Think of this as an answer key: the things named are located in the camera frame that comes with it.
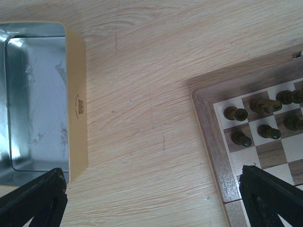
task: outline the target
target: scratch on table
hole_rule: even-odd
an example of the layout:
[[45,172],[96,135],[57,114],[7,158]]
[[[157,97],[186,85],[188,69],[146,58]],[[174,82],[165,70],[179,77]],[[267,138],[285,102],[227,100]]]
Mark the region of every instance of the scratch on table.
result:
[[46,0],[44,0],[44,3],[46,4],[47,8],[49,8],[49,5],[47,4]]
[[151,109],[151,125],[152,125],[152,129],[154,129],[154,125],[153,125],[153,116],[152,116],[152,100],[151,100],[151,85],[150,85],[150,75],[147,75],[147,84],[148,84],[148,101],[150,103],[150,109]]
[[117,17],[116,17],[116,27],[115,27],[116,55],[117,55],[117,25],[118,25],[118,17],[119,17],[119,8],[120,8],[120,0],[118,2]]
[[28,6],[26,6],[26,9],[27,9],[27,10],[28,10],[28,12],[30,13],[30,10],[29,10]]
[[165,153],[165,136],[163,135],[163,154]]
[[234,47],[234,48],[238,49],[239,51],[244,52],[244,53],[245,53],[245,54],[247,54],[249,57],[252,57],[253,59],[255,59],[255,60],[256,60],[255,56],[253,56],[253,55],[249,54],[248,52],[246,52],[246,50],[243,50],[241,47],[238,47],[238,46],[236,46],[236,45],[234,45],[234,44],[230,44],[230,46],[232,46],[232,47]]

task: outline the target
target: wood grain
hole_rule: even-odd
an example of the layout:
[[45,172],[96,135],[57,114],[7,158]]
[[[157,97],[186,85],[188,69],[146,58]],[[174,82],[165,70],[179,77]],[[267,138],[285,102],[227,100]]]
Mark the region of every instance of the wood grain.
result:
[[256,150],[262,169],[287,163],[281,140],[256,146]]
[[230,227],[248,227],[241,206],[241,200],[224,204],[224,210],[227,214]]
[[1,21],[60,21],[86,41],[89,167],[62,226],[225,226],[189,94],[301,43],[301,0],[0,2]]
[[303,159],[288,163],[290,173],[292,174],[294,184],[302,184],[303,171],[302,171]]
[[214,178],[221,199],[223,202],[238,200],[241,197],[238,193],[236,180],[233,177],[214,105],[199,96],[196,91],[193,92],[192,97],[201,127],[201,135],[208,151],[210,166],[214,170]]

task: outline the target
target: chess piece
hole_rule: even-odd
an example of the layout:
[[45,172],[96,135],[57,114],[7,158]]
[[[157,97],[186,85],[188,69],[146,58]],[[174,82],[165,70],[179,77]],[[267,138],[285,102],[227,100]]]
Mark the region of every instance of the chess piece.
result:
[[255,98],[250,103],[250,109],[258,114],[271,114],[282,109],[280,101],[267,98]]
[[303,103],[303,90],[280,91],[276,96],[276,100],[285,105]]
[[232,134],[232,141],[235,144],[242,145],[244,147],[249,147],[251,145],[251,139],[241,131],[236,131]]
[[297,130],[303,131],[303,120],[300,120],[296,116],[286,117],[284,120],[284,126],[292,131],[297,131]]
[[229,106],[224,110],[224,117],[231,121],[242,122],[247,119],[248,113],[244,109],[238,109],[234,106]]
[[273,129],[267,124],[262,124],[257,129],[258,135],[263,138],[271,138],[277,140],[281,137],[281,132],[278,129]]

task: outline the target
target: open tin box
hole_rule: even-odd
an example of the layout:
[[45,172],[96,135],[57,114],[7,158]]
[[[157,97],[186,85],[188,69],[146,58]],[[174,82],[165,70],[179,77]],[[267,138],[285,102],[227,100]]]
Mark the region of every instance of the open tin box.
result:
[[85,43],[57,22],[0,23],[0,184],[88,165]]

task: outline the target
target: wooden chess piece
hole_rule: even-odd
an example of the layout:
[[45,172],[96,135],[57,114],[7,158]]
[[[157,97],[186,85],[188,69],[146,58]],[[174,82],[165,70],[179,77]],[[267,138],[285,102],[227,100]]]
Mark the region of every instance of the wooden chess piece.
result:
[[231,121],[239,121],[242,122],[247,119],[248,113],[244,109],[238,109],[234,106],[229,106],[224,110],[224,117]]
[[303,120],[300,120],[296,116],[289,116],[284,119],[284,126],[292,131],[303,131]]
[[276,96],[276,100],[285,105],[303,103],[303,90],[280,91]]
[[251,139],[241,131],[236,131],[232,134],[232,141],[235,144],[242,145],[244,147],[249,147],[251,145]]
[[281,137],[281,132],[278,129],[274,129],[267,124],[262,124],[257,129],[258,135],[263,138],[271,138],[277,140]]
[[281,110],[282,103],[280,101],[267,98],[256,98],[251,101],[250,109],[258,114],[271,114],[275,111]]

